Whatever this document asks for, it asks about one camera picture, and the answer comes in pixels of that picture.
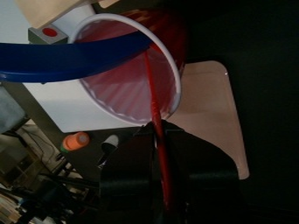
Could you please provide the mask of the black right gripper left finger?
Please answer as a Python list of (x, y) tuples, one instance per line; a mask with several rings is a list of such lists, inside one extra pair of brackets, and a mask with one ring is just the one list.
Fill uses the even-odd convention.
[(148, 123), (134, 134), (116, 133), (102, 144), (99, 196), (104, 224), (155, 224), (160, 181), (155, 129)]

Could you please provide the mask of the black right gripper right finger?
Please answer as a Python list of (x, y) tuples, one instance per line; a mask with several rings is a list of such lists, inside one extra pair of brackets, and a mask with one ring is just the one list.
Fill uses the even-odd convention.
[(249, 224), (233, 158), (175, 124), (163, 128), (186, 224)]

